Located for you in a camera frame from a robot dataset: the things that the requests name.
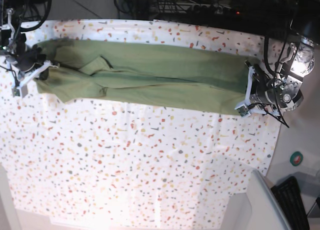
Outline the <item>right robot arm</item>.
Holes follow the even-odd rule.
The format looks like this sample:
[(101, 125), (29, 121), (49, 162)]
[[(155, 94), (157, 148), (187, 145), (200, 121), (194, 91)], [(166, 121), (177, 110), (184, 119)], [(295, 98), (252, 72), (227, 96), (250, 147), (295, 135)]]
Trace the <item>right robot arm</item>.
[(46, 80), (49, 68), (57, 67), (26, 37), (44, 24), (51, 7), (52, 0), (0, 0), (0, 67), (12, 75), (14, 97), (25, 97), (30, 81)]

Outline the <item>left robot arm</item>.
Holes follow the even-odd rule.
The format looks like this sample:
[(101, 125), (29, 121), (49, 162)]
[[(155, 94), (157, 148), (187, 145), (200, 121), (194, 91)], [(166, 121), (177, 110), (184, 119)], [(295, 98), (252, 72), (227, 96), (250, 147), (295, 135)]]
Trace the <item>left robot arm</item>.
[(320, 0), (298, 0), (290, 29), (299, 36), (299, 41), (284, 42), (274, 69), (267, 62), (268, 38), (263, 45), (266, 70), (245, 62), (247, 88), (244, 100), (235, 107), (241, 117), (256, 113), (281, 121), (283, 111), (295, 110), (302, 103), (303, 79), (314, 69), (315, 45), (320, 42)]

